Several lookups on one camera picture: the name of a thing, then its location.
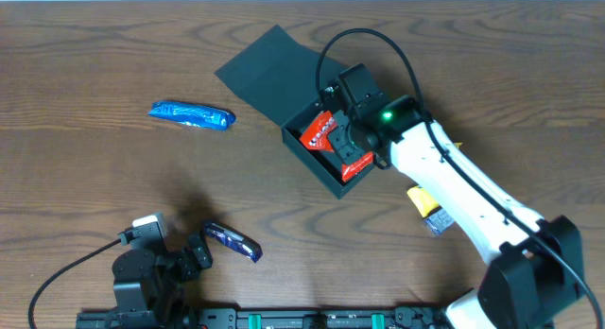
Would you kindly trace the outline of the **small blue barcode packet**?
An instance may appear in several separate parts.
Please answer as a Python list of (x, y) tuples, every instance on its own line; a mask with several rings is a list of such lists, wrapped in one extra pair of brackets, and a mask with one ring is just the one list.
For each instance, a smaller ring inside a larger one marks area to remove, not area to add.
[(455, 220), (443, 208), (438, 207), (430, 211), (423, 222), (433, 235), (439, 236), (447, 231)]

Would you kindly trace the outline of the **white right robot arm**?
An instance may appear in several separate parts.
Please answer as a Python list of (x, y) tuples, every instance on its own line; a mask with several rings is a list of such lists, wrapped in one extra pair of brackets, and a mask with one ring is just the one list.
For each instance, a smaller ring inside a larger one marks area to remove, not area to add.
[(581, 298), (603, 327), (584, 280), (580, 231), (569, 218), (548, 221), (500, 188), (412, 96), (391, 101), (380, 93), (361, 100), (325, 94), (321, 100), (336, 110), (331, 141), (338, 154), (369, 153), (415, 181), (486, 263), (480, 287), (445, 308), (452, 327), (544, 328)]

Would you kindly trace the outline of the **red Hacks sweets bag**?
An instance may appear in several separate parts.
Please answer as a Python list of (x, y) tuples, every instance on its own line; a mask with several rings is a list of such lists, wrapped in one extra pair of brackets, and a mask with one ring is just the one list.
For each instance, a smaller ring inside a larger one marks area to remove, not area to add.
[(299, 140), (308, 150), (335, 154), (341, 161), (341, 180), (348, 182), (372, 164), (373, 154), (352, 146), (346, 136), (345, 121), (347, 118), (339, 124), (331, 112), (321, 112)]

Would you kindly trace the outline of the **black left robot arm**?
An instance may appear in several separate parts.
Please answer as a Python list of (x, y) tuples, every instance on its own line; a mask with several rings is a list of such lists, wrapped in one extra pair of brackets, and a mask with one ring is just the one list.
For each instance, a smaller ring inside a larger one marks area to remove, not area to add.
[(182, 285), (210, 268), (206, 240), (191, 234), (187, 245), (169, 251), (161, 234), (140, 234), (112, 264), (117, 302), (110, 328), (200, 328), (199, 311), (184, 299)]

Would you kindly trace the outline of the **yellow double snack packet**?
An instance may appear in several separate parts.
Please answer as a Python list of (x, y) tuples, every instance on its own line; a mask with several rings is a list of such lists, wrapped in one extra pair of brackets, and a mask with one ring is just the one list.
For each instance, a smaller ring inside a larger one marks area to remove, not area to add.
[(409, 188), (406, 194), (419, 211), (423, 220), (429, 219), (434, 214), (440, 214), (445, 220), (452, 221), (452, 218), (443, 212), (442, 207), (420, 185)]

